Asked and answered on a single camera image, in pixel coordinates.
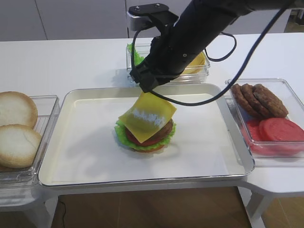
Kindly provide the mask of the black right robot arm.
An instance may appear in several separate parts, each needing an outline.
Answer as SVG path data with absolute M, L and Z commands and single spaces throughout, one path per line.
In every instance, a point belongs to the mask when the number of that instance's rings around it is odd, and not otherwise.
M 142 29 L 156 27 L 148 56 L 130 75 L 146 93 L 176 79 L 223 30 L 253 11 L 286 10 L 302 0 L 192 0 L 180 16 L 161 3 L 131 6 L 128 13 L 144 20 Z

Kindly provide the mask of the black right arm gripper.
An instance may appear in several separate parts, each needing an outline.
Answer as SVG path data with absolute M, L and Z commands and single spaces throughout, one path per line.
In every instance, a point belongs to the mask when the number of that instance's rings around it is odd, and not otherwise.
M 149 55 L 132 67 L 131 77 L 144 93 L 174 80 L 227 25 L 227 14 L 182 14 L 167 35 L 153 39 Z

